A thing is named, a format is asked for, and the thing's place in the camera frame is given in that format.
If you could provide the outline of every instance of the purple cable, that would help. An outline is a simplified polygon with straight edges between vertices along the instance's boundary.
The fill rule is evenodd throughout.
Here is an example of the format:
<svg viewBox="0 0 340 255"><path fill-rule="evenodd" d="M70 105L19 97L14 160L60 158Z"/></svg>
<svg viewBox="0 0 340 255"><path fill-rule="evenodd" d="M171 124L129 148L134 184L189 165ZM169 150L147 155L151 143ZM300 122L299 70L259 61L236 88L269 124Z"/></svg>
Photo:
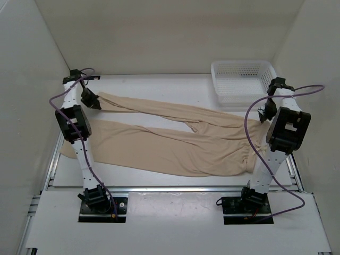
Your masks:
<svg viewBox="0 0 340 255"><path fill-rule="evenodd" d="M71 121L71 120L70 120L70 119L69 119L69 118L61 111L61 110L59 110L59 108L56 107L56 106L53 104L53 102L52 102L52 100L54 100L54 99L56 99L56 98L58 98L58 97L61 97L61 96L65 95L65 94L69 93L70 90L71 90L78 82L80 82L80 81L86 79L87 77L90 77L90 76L93 75L94 72L95 72L95 70L94 70L93 68L85 68L85 69L80 70L80 72L85 71L85 70L92 70L92 73L91 73L90 75L85 75L85 76L83 76L83 77L77 79L77 80L74 82L74 84L72 84L72 85L71 85L67 90L65 90L63 93L61 93L61 94L59 94L59 95L56 95L56 96L50 98L50 99L49 99L49 104L52 105L52 107L53 107L57 112L59 112L59 113L64 117L64 119L66 119L66 120L70 123L70 125L74 128L75 132L76 132L77 135L79 136L80 141L81 141L81 144L82 144L82 146L83 146L83 152L84 152L86 164L88 165L91 174L94 176L94 178L97 180L97 182L98 182L98 183L104 188L104 190L109 194L109 196L110 196L110 201L111 201L111 203L113 204L113 208L114 208L113 214L115 214L116 220L117 220L117 206L116 206L115 200L113 199L113 197L112 197L112 195L111 195L109 189L104 185L104 182L102 182L102 181L98 178L98 176L94 173L94 171L92 170L92 167L91 167L91 165L90 165L89 159L88 159L88 157L87 157L86 148L85 148L85 142L84 142L83 137L81 136L81 133L80 133L79 129L77 129L77 127L73 124L73 122L72 122L72 121Z"/></svg>
<svg viewBox="0 0 340 255"><path fill-rule="evenodd" d="M300 94L295 94L293 95L293 97L299 97L299 96L306 96L306 95L311 95L311 94L314 94L314 93L318 93L320 91L322 91L325 86L324 85L309 85L309 86L303 86L303 87L299 87L295 90L299 90L299 89L305 89L305 88L312 88L312 87L320 87L320 89L317 89L315 91L311 91L311 92L305 92L305 93L300 93ZM269 98L289 98L291 96L267 96L267 97L262 97L258 100L256 100L255 102L252 103L252 105L248 108L246 114L245 114L245 118L244 118L244 129L245 129L245 135L246 135L246 138L248 139L249 141L249 144L251 146L251 148L254 150L254 152L256 153L256 155L260 158L260 160L263 162L263 164L265 165L265 167L268 169L268 172L271 174L271 176L273 177L273 180L276 182L276 184L281 188L283 189L284 191L288 192L289 194L295 196L296 198L300 199L301 202L302 202L302 205L300 206L297 206L297 207L293 207L293 208L290 208L290 209L286 209L286 210L283 210L283 211L279 211L279 212L276 212L274 214L271 214L267 217L264 217L254 223L258 223L258 222L261 222L263 220L266 220L268 218L272 218L276 215L280 215L280 214L284 214L284 213L287 213L289 211L293 211L293 210L297 210L297 209L300 209L302 207L304 207L305 205L305 201L299 197L298 195L296 195L295 193L293 193L292 191L288 190L287 188L285 188L281 183L279 183L279 181L275 178L275 175L273 174L272 170L270 169L270 167L268 166L268 164L266 163L266 161L262 158L261 154L257 151L257 149L255 148L254 144L252 143L251 139L250 139L250 136L249 136L249 132L248 132L248 126L247 126L247 120L248 120L248 115L250 113L250 110L254 107L255 104L257 104L258 102L262 101L262 100L265 100L265 99L269 99Z"/></svg>

